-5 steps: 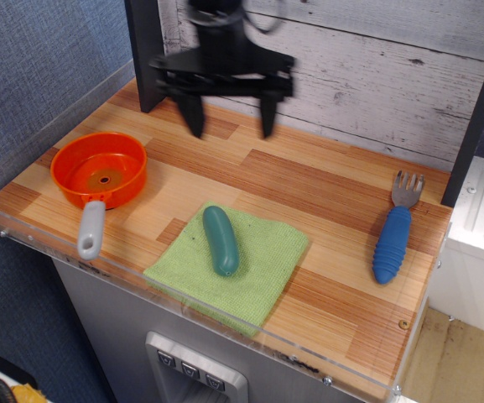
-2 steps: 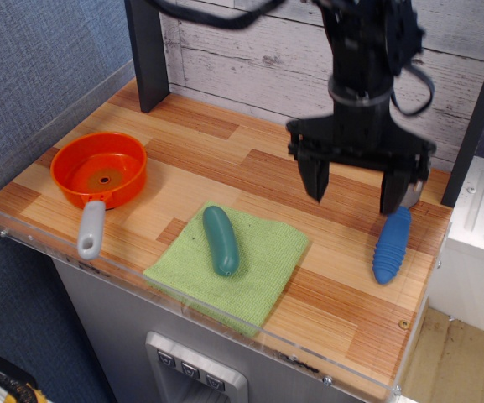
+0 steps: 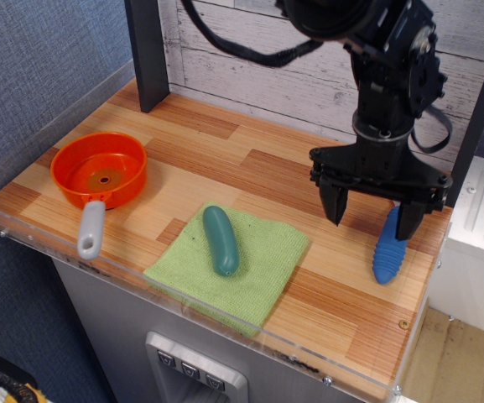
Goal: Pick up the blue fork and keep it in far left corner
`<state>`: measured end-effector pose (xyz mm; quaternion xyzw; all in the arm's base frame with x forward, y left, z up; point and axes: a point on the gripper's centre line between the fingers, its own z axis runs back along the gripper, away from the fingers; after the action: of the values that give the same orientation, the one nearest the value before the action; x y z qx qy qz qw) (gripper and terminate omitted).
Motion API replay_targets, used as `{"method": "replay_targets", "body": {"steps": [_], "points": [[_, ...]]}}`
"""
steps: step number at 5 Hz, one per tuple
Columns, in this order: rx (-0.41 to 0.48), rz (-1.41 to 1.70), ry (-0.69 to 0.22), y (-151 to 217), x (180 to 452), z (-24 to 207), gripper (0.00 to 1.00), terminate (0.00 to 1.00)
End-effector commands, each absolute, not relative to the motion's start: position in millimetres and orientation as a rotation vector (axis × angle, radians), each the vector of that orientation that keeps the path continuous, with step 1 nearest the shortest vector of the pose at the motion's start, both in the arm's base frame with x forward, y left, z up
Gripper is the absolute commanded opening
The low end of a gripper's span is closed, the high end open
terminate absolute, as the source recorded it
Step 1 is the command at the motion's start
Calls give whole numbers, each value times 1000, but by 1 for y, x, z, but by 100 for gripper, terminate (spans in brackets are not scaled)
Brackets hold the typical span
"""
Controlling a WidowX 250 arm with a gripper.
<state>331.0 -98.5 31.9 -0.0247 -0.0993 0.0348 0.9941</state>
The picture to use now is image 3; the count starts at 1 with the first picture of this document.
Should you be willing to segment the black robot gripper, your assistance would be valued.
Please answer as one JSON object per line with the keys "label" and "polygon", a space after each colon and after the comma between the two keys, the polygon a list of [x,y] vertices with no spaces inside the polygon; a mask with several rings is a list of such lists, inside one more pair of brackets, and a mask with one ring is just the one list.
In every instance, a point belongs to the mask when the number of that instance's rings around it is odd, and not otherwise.
{"label": "black robot gripper", "polygon": [[314,148],[310,179],[320,189],[326,218],[339,225],[348,191],[394,199],[398,207],[396,239],[410,240],[424,214],[442,210],[452,180],[427,165],[409,148],[416,139],[415,117],[401,110],[358,107],[353,114],[354,144]]}

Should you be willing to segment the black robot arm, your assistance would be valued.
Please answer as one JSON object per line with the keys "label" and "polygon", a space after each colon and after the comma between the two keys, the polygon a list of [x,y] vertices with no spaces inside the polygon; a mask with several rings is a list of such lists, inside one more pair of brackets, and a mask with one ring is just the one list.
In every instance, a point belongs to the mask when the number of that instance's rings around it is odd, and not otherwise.
{"label": "black robot arm", "polygon": [[443,208],[452,184],[409,148],[416,120],[437,115],[434,102],[444,94],[432,11],[421,1],[280,1],[278,8],[300,33],[340,42],[351,57],[356,141],[310,151],[325,215],[339,223],[350,191],[380,196],[399,204],[396,238],[412,238],[425,215]]}

